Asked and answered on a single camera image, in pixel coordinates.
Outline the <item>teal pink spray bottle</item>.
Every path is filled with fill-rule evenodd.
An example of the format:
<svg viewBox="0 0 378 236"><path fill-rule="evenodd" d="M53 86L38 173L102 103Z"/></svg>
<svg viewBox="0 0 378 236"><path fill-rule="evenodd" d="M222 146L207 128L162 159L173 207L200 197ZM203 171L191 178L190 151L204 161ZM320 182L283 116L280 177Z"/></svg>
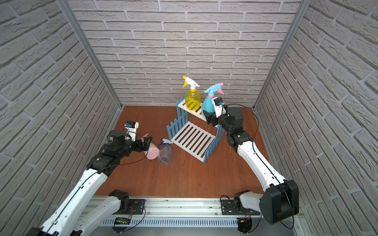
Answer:
<svg viewBox="0 0 378 236"><path fill-rule="evenodd" d="M223 83L217 83L211 87L209 87L204 92L207 93L207 97L205 98L203 104L202 104L202 115L204 115L204 112L206 111L209 114L212 114L215 112L214 104L212 103L212 99L215 97L215 92L219 92L220 94L224 94L221 90L223 86Z"/></svg>

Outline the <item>pink white spray bottle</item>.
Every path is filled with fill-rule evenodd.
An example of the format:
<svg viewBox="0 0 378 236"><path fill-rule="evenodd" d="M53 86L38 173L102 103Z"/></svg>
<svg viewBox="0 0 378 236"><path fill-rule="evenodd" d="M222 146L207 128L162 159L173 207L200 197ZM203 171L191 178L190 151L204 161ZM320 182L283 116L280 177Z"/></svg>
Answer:
<svg viewBox="0 0 378 236"><path fill-rule="evenodd" d="M144 151L144 153L145 153L147 159L153 160L153 159L158 157L159 149L152 142L151 145L150 145L150 149L148 151Z"/></svg>

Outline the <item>yellow spray bottle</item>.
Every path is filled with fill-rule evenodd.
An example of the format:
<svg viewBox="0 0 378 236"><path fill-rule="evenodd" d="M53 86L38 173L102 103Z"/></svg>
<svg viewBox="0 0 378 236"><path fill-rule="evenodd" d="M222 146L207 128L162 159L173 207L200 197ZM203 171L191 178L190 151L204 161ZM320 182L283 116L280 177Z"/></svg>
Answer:
<svg viewBox="0 0 378 236"><path fill-rule="evenodd" d="M190 77L184 76L183 79L185 80L183 87L190 86L190 90L185 97L185 104L189 110L197 111L201 105L201 97L197 91L197 87L200 87L200 85Z"/></svg>

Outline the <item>blue white slatted shelf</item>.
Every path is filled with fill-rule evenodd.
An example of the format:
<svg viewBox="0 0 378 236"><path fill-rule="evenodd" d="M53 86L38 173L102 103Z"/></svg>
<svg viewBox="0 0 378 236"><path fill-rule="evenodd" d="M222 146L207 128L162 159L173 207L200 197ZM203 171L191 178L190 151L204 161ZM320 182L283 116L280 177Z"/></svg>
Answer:
<svg viewBox="0 0 378 236"><path fill-rule="evenodd" d="M177 118L166 127L169 140L197 160L206 163L221 142L224 129L218 125L217 133L213 135L190 122L189 114L203 121L206 121L206 119L201 113L201 108L196 111L189 110L184 98L176 102L176 108Z"/></svg>

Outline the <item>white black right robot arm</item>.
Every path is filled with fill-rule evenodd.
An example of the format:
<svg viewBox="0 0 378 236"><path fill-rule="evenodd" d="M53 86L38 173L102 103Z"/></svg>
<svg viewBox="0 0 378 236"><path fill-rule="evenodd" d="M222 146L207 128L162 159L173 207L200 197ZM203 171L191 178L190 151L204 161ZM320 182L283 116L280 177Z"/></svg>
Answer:
<svg viewBox="0 0 378 236"><path fill-rule="evenodd" d="M244 117L238 108L204 112L208 124L220 125L227 133L229 145L246 161L258 178L264 193L251 191L237 196L242 210L258 211L270 224L281 222L299 213L299 188L295 181L286 180L259 151L255 141L243 128Z"/></svg>

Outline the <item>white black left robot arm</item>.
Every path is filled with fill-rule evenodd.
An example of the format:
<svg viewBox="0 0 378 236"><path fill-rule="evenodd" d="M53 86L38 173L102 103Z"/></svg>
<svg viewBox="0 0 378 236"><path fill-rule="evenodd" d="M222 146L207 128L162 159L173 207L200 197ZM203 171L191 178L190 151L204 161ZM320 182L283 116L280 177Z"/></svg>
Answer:
<svg viewBox="0 0 378 236"><path fill-rule="evenodd" d="M152 137L137 139L123 130L112 130L99 152L91 158L82 177L58 209L39 228L31 228L28 236L89 235L112 214L131 213L130 196L121 190L112 191L105 200L82 219L80 215L97 190L121 166L121 159L132 152L148 153Z"/></svg>

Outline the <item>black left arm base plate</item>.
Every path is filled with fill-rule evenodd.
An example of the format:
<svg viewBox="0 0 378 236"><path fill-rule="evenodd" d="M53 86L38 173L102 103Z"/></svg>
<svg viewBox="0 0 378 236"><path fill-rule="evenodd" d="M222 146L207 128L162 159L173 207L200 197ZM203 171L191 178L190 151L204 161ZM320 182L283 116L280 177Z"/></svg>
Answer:
<svg viewBox="0 0 378 236"><path fill-rule="evenodd" d="M121 206L115 214L142 215L145 202L146 200L141 198L122 200Z"/></svg>

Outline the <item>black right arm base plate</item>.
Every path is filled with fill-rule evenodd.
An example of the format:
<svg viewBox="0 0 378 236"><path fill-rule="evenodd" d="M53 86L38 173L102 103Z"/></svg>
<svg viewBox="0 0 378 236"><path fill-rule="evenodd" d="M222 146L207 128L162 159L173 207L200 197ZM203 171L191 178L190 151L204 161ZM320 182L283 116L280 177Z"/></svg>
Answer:
<svg viewBox="0 0 378 236"><path fill-rule="evenodd" d="M247 212L247 210L242 207L237 195L235 195L234 198L222 195L220 197L220 208L222 215L242 215Z"/></svg>

